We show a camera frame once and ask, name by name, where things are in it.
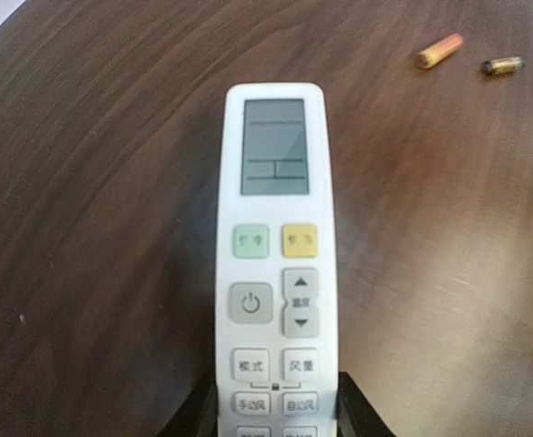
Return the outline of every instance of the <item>black and gold battery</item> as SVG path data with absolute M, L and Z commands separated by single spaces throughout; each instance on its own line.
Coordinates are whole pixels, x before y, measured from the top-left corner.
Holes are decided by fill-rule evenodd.
M 523 58 L 519 56 L 504 57 L 502 59 L 493 59 L 481 64 L 481 71 L 488 76 L 504 75 L 506 73 L 515 73 L 525 66 Z

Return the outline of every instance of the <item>brown wooden surface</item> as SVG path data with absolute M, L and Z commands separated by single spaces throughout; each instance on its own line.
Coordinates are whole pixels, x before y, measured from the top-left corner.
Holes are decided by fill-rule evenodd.
M 478 73 L 501 56 L 526 69 Z M 0 29 L 0 436 L 152 436 L 211 366 L 251 81 L 326 95 L 342 370 L 399 436 L 533 436 L 533 0 L 28 0 Z

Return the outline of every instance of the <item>power button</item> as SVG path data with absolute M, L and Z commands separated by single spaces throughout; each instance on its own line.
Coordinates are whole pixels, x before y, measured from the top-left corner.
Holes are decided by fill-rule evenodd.
M 236 323 L 272 321 L 272 287 L 263 283 L 237 283 L 231 287 L 230 317 Z

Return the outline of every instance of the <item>battery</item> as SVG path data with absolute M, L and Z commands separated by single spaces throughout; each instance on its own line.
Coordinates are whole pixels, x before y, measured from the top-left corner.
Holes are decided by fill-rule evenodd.
M 445 39 L 418 53 L 416 64 L 423 69 L 432 68 L 443 59 L 446 59 L 465 43 L 460 34 L 452 34 Z
M 523 58 L 519 56 L 493 59 L 481 64 L 481 71 L 488 76 L 515 73 L 525 66 Z

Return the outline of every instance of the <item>green button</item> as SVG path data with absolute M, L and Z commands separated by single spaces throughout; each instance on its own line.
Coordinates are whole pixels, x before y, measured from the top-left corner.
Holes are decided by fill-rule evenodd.
M 238 225 L 233 230 L 233 254 L 241 259 L 268 258 L 270 241 L 265 225 Z

